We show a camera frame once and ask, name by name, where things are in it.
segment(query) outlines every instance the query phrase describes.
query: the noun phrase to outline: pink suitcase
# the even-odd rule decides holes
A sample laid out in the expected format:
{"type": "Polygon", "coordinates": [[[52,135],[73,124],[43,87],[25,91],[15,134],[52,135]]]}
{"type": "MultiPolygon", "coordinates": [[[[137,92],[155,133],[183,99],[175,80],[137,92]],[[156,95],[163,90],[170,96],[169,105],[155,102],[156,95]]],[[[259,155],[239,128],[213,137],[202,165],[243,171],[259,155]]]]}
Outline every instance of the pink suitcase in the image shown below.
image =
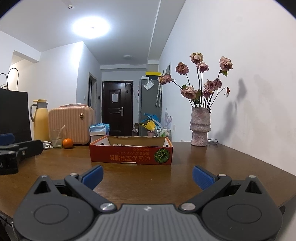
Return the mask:
{"type": "Polygon", "coordinates": [[[90,142],[89,127],[93,124],[94,110],[85,104],[68,104],[49,112],[49,134],[65,125],[63,137],[71,138],[74,144],[90,142]]]}

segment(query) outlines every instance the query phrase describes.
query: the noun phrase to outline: bottle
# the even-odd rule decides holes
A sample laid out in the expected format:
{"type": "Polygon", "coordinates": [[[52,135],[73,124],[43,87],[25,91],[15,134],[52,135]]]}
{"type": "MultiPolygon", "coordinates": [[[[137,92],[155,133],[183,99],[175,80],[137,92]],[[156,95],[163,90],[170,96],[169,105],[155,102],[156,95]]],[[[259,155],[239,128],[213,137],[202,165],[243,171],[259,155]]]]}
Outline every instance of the bottle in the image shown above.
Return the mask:
{"type": "Polygon", "coordinates": [[[34,100],[36,104],[30,107],[31,120],[34,123],[34,139],[41,141],[50,141],[48,129],[48,103],[44,99],[34,100]],[[32,107],[36,106],[34,118],[32,116],[32,107]]]}

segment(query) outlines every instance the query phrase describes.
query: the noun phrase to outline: orange cardboard box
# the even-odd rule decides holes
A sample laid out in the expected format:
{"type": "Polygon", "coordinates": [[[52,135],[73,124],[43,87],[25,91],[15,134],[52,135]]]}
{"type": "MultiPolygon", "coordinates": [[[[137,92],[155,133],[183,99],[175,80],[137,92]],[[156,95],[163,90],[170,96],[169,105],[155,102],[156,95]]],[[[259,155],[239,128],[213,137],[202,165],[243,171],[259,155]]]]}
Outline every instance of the orange cardboard box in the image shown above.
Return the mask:
{"type": "Polygon", "coordinates": [[[94,162],[171,165],[173,145],[167,137],[103,136],[89,151],[94,162]]]}

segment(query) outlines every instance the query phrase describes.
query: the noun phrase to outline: blue clamp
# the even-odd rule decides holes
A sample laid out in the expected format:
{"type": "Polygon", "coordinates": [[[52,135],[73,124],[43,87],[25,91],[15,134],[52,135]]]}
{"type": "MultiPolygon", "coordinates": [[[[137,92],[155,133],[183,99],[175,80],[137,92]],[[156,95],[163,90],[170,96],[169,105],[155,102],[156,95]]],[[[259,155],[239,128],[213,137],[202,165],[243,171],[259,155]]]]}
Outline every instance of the blue clamp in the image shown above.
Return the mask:
{"type": "Polygon", "coordinates": [[[80,175],[79,180],[85,186],[93,190],[103,180],[103,177],[103,167],[101,165],[97,165],[80,175]]]}
{"type": "Polygon", "coordinates": [[[6,146],[14,143],[15,136],[12,133],[0,135],[0,146],[6,146]]]}
{"type": "Polygon", "coordinates": [[[202,189],[205,190],[209,186],[213,185],[218,177],[214,174],[208,172],[206,169],[201,166],[195,166],[192,170],[192,177],[194,182],[202,189]]]}

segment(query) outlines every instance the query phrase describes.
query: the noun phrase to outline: wooden table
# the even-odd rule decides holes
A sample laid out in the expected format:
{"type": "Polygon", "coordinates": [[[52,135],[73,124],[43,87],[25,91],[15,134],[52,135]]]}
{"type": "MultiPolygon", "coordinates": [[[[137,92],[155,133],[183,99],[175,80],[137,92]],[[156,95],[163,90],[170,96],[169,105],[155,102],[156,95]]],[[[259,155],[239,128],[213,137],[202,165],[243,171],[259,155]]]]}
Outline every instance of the wooden table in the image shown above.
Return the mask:
{"type": "MultiPolygon", "coordinates": [[[[256,175],[278,206],[296,195],[296,176],[266,162],[223,145],[191,146],[173,143],[171,166],[100,163],[104,179],[95,188],[118,207],[122,203],[161,204],[182,202],[201,192],[192,180],[192,168],[201,165],[218,175],[232,179],[256,175]]],[[[63,179],[72,172],[82,174],[98,163],[91,163],[88,146],[74,149],[50,149],[20,163],[19,173],[0,176],[0,211],[13,217],[16,208],[38,176],[63,179]]]]}

